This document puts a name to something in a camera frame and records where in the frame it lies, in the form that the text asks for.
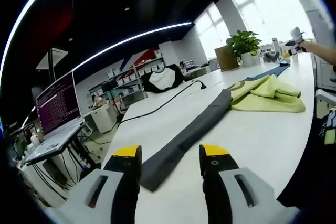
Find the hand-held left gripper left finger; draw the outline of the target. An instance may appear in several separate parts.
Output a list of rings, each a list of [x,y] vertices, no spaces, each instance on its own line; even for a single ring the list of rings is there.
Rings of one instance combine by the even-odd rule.
[[[116,150],[103,169],[95,169],[59,208],[63,223],[134,223],[140,192],[142,148]]]

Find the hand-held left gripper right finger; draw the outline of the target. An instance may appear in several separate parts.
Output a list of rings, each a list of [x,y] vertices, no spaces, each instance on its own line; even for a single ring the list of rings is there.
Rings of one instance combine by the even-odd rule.
[[[282,211],[273,188],[229,151],[216,145],[199,148],[208,223],[272,223]]]

